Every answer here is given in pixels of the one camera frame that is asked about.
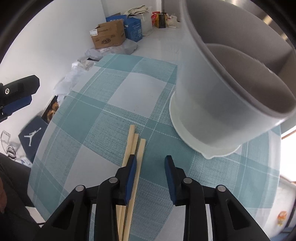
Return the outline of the person's left hand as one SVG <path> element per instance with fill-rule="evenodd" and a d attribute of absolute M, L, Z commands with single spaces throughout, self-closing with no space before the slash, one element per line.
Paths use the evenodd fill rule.
<path fill-rule="evenodd" d="M 3 182 L 0 179 L 0 212 L 1 213 L 4 213 L 6 205 L 7 205 L 7 196 L 4 190 Z"/>

